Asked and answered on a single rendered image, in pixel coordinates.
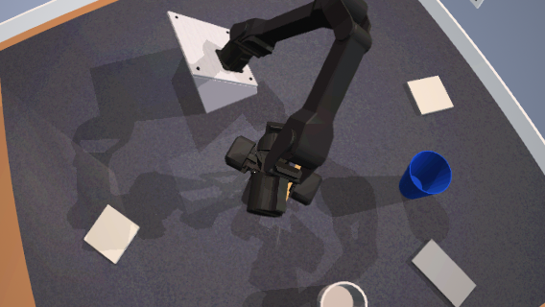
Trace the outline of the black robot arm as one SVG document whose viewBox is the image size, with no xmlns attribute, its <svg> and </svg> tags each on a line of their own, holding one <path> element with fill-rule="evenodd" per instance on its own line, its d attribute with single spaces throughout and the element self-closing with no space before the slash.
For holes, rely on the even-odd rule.
<svg viewBox="0 0 545 307">
<path fill-rule="evenodd" d="M 256 146 L 261 171 L 252 169 L 241 198 L 250 214 L 281 217 L 286 212 L 288 184 L 302 184 L 326 160 L 334 139 L 335 114 L 372 45 L 367 3 L 315 0 L 270 20 L 252 18 L 233 24 L 229 41 L 215 51 L 224 70 L 243 73 L 252 56 L 270 55 L 276 42 L 317 28 L 333 30 L 336 39 L 303 107 L 285 124 L 267 122 Z"/>
</svg>

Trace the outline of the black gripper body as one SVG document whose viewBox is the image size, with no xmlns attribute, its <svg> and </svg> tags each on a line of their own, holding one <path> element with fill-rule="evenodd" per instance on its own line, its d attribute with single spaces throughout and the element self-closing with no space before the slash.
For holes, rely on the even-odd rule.
<svg viewBox="0 0 545 307">
<path fill-rule="evenodd" d="M 241 171 L 242 168 L 246 169 L 248 166 L 259 173 L 261 168 L 257 163 L 257 157 L 251 151 L 255 146 L 255 142 L 242 135 L 236 137 L 225 155 L 226 165 L 238 171 Z M 311 204 L 317 194 L 322 183 L 322 177 L 313 172 L 302 184 L 292 183 L 295 188 L 291 198 L 307 206 Z"/>
</svg>

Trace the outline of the beige flat square tile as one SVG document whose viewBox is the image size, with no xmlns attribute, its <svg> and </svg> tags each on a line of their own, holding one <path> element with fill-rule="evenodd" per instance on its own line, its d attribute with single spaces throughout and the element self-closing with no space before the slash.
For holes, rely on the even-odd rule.
<svg viewBox="0 0 545 307">
<path fill-rule="evenodd" d="M 108 205 L 84 240 L 116 264 L 140 228 Z"/>
<path fill-rule="evenodd" d="M 407 82 L 421 115 L 453 107 L 439 76 Z"/>
</svg>

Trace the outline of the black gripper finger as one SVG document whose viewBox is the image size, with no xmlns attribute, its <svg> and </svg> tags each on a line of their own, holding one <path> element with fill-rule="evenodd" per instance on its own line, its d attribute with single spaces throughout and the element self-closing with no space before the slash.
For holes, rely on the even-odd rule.
<svg viewBox="0 0 545 307">
<path fill-rule="evenodd" d="M 294 188 L 295 188 L 295 187 L 294 187 L 294 184 L 292 183 L 292 185 L 291 185 L 291 187 L 290 187 L 290 189 L 289 189 L 289 192 L 290 192 L 290 193 L 289 193 L 289 196 L 288 196 L 289 198 L 291 198 L 291 195 L 292 195 L 293 192 L 294 192 Z"/>
<path fill-rule="evenodd" d="M 253 155 L 256 156 L 256 147 L 253 147 L 253 149 L 251 150 L 253 152 Z M 257 156 L 256 156 L 257 157 Z M 242 172 L 243 174 L 246 173 L 247 171 L 252 171 L 252 169 L 250 167 L 246 167 L 246 169 L 242 168 L 242 170 L 240 172 Z"/>
</svg>

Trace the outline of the blue plastic cup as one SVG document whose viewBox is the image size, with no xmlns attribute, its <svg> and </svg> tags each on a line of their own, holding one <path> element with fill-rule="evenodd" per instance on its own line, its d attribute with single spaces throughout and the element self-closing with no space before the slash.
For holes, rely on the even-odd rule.
<svg viewBox="0 0 545 307">
<path fill-rule="evenodd" d="M 399 182 L 401 195 L 418 199 L 439 194 L 449 186 L 452 171 L 447 161 L 438 153 L 417 153 Z"/>
</svg>

